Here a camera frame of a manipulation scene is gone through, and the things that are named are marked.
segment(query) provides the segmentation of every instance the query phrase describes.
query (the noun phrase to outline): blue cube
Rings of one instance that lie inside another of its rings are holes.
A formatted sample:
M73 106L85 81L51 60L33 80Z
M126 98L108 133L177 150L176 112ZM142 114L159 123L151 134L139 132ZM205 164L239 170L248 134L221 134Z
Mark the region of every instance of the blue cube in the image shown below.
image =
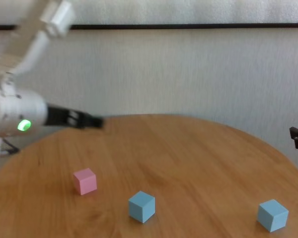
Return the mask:
M155 198L142 191L129 199L129 215L145 223L155 213Z
M270 232L286 226L287 217L288 210L275 199L259 205L257 221Z

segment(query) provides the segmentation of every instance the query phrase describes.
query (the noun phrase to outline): pink cube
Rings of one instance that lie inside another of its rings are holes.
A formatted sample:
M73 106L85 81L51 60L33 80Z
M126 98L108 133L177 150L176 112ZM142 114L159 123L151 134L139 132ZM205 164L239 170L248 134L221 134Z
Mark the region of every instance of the pink cube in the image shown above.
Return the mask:
M80 195L97 189L96 175L90 169L80 170L74 173L74 185Z

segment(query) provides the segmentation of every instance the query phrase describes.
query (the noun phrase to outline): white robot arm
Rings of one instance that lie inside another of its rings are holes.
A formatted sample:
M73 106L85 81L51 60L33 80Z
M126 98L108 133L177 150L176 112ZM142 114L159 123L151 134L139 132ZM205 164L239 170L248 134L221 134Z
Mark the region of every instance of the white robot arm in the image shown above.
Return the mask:
M69 122L73 127L89 126L86 114L51 108L40 95L17 89L14 82L16 76L33 68L51 39L67 34L74 18L68 0L38 0L13 32L0 56L0 148L4 137L28 133L41 125L67 125L69 114L75 115L72 120L80 120L81 125Z

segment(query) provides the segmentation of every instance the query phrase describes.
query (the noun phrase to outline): green led light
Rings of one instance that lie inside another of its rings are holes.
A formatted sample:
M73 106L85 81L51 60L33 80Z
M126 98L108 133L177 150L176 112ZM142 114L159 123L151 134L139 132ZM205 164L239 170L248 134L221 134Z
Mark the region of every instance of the green led light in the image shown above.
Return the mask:
M31 127L31 122L29 120L22 120L18 125L18 130L27 131Z

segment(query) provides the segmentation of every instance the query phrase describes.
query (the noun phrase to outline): cable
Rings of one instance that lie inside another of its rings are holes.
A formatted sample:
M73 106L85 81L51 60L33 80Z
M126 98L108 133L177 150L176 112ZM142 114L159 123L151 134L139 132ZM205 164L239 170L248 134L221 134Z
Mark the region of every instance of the cable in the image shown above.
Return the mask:
M12 144L11 144L10 142L8 142L6 139L3 139L3 142L4 142L6 145L8 145L8 146L11 147L11 149L7 149L7 150L3 151L3 153L4 153L4 152L7 152L9 155L14 155L14 154L17 154L17 153L20 152L20 149L19 149L19 148L17 148L17 147L15 147L14 145L12 145Z

